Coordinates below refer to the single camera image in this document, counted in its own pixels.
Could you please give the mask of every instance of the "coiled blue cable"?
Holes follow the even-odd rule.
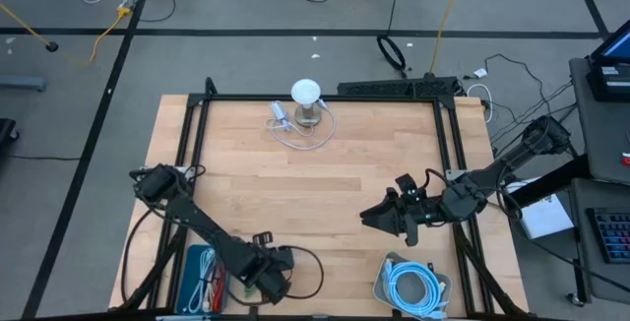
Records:
[[[425,294],[418,303],[404,301],[398,293],[398,279],[407,273],[417,275],[424,284]],[[440,307],[447,304],[442,302],[442,287],[435,275],[426,266],[417,262],[403,262],[392,265],[388,259],[385,261],[383,276],[383,289],[389,300],[401,311],[420,318],[443,319],[444,313]]]

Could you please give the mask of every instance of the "wooden tabletop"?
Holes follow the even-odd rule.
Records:
[[[187,96],[163,96],[147,155],[147,165],[173,164]],[[478,98],[456,98],[462,141],[469,168],[483,168],[493,161]],[[292,115],[292,103],[284,104]],[[380,203],[387,187],[404,173],[418,184],[428,167],[442,170],[433,109],[429,103],[332,102],[338,119],[337,132],[323,147],[300,152],[288,148],[268,132],[263,123],[271,116],[263,101],[216,101],[211,103],[201,164],[206,174],[197,181],[196,204],[229,233],[250,240],[270,230],[274,244],[297,245],[313,250],[324,264],[325,282],[320,293],[307,300],[285,298],[266,305],[261,314],[328,314],[387,316],[391,308],[376,300],[372,287],[380,264],[389,251],[426,264],[453,281],[450,317],[466,316],[453,233],[448,225],[419,228],[419,243],[407,248],[403,237],[364,226],[359,213]],[[300,145],[317,143],[332,126],[327,113],[309,140],[296,134],[284,137]],[[451,162],[456,162],[448,115],[444,111]],[[190,136],[190,160],[194,130]],[[444,185],[432,179],[429,195],[440,194]],[[135,203],[131,226],[146,211]],[[162,221],[148,217],[132,242],[127,292],[140,283],[152,267]],[[517,305],[527,301],[507,220],[498,209],[486,208],[478,216],[483,252],[488,269]],[[189,233],[187,243],[204,243]],[[477,277],[472,266],[476,309],[481,309]],[[162,275],[160,304],[164,304],[170,266]],[[291,293],[313,291],[319,269],[309,255],[295,251]],[[243,285],[232,279],[230,289],[244,298]],[[259,300],[259,295],[247,301]],[[120,270],[111,306],[121,303]],[[248,310],[230,300],[225,313]]]

